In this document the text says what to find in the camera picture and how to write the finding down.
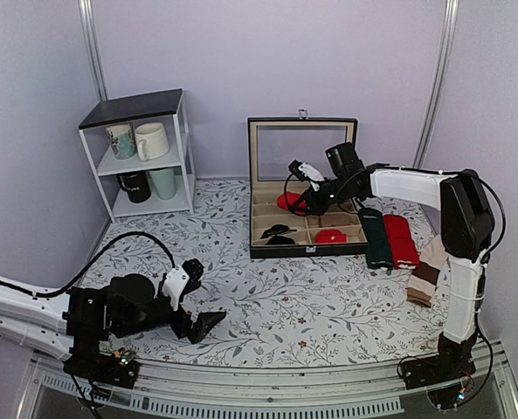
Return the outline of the red and beige sock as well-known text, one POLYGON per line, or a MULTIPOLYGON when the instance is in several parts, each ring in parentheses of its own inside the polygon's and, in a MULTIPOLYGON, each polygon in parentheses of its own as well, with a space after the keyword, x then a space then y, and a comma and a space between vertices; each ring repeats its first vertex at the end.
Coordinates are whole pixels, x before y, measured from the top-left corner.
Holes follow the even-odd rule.
POLYGON ((285 192, 276 200, 277 206, 296 216, 305 216, 307 214, 307 204, 300 198, 300 194, 294 192, 285 192))

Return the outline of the black compartment storage box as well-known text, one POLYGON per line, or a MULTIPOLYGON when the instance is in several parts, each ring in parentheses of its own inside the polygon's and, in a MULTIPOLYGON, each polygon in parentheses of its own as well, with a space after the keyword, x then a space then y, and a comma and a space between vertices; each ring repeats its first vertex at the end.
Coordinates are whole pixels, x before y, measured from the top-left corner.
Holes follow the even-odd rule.
POLYGON ((320 216, 296 216, 280 209, 277 198, 285 192, 301 194, 310 186, 293 176, 293 160, 317 168, 325 180, 335 176, 325 151, 337 144, 356 145, 358 121, 350 117, 250 117, 247 120, 249 173, 251 179, 251 258, 309 258, 359 255, 367 249, 363 225, 353 200, 331 206, 320 216), (266 245, 262 233, 285 224, 293 245, 266 245), (337 229, 348 236, 346 244, 316 244, 320 230, 337 229))

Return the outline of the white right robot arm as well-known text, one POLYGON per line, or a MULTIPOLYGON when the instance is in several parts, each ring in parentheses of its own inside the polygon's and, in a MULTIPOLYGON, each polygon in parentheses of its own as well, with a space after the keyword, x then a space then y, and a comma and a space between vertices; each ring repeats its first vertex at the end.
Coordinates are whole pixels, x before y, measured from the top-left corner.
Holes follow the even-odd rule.
POLYGON ((495 220, 487 198, 491 187, 471 169, 436 171, 391 166, 363 165, 349 142, 327 150, 334 173, 328 179, 302 161, 292 161, 289 175, 308 188, 290 211, 320 216, 331 206, 356 199, 396 198, 432 207, 440 213, 440 237, 449 269, 449 306, 433 357, 407 357, 397 373, 408 389, 457 380, 474 373, 472 349, 484 336, 479 316, 485 295, 485 270, 499 241, 493 238, 495 220))

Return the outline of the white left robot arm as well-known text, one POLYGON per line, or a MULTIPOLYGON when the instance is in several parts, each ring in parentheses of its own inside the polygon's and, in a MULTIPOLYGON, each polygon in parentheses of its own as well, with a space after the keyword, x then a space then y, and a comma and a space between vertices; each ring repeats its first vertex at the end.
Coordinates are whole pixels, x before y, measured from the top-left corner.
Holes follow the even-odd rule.
POLYGON ((135 352, 108 354, 100 343, 163 326, 178 339, 197 344, 226 316, 199 313, 191 318, 183 298, 197 290, 204 273, 195 258, 174 267, 159 284, 131 273, 114 277, 100 289, 72 286, 64 292, 0 279, 0 334, 63 361, 66 373, 120 388, 134 387, 140 365, 135 352))

